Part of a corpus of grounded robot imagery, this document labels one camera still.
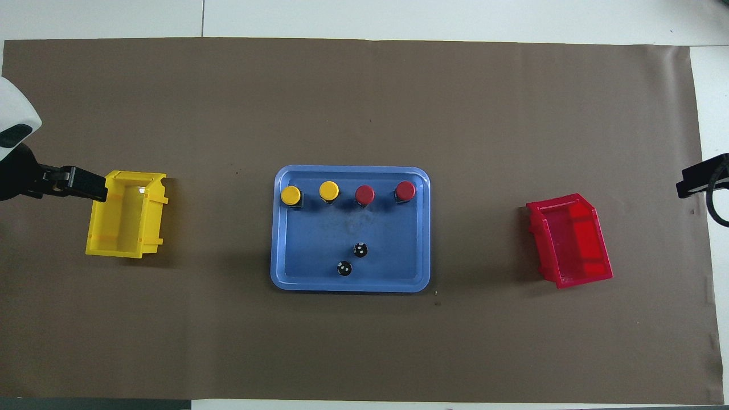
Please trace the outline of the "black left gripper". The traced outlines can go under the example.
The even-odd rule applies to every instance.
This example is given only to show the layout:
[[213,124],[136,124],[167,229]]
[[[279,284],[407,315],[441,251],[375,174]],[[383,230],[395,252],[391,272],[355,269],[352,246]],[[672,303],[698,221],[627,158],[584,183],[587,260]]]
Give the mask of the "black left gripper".
[[[35,190],[36,180],[42,176],[52,184],[40,184]],[[106,179],[77,166],[39,165],[33,151],[19,143],[1,161],[1,201],[10,200],[18,195],[41,198],[42,195],[55,197],[76,197],[104,203],[108,189]]]

